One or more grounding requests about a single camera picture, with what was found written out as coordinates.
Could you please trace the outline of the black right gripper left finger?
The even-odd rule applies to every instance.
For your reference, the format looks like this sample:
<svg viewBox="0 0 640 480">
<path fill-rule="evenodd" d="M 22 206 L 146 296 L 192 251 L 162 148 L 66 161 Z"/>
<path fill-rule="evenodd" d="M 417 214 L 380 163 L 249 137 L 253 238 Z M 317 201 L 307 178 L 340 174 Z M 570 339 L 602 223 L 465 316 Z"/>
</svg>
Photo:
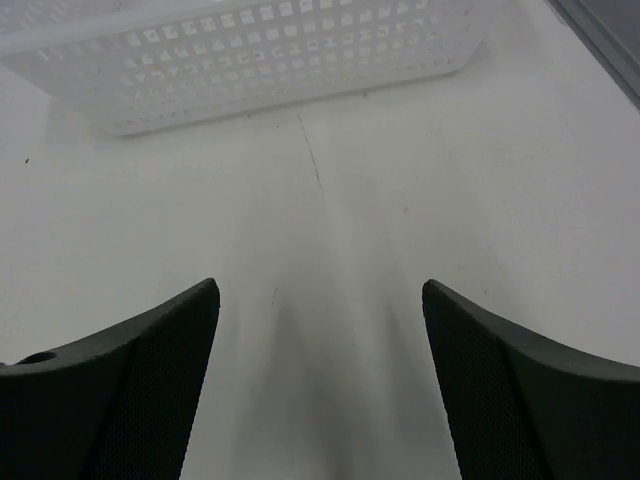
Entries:
<svg viewBox="0 0 640 480">
<path fill-rule="evenodd" d="M 220 311 L 214 279 L 1 367 L 4 479 L 180 477 Z"/>
</svg>

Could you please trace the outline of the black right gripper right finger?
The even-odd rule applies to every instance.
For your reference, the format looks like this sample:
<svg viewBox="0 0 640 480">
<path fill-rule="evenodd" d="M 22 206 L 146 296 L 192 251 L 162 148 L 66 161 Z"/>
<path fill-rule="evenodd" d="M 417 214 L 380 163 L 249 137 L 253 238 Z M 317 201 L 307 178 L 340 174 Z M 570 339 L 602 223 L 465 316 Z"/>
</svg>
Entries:
<svg viewBox="0 0 640 480">
<path fill-rule="evenodd" d="M 436 280 L 422 308 L 462 478 L 638 478 L 638 367 L 542 336 Z"/>
</svg>

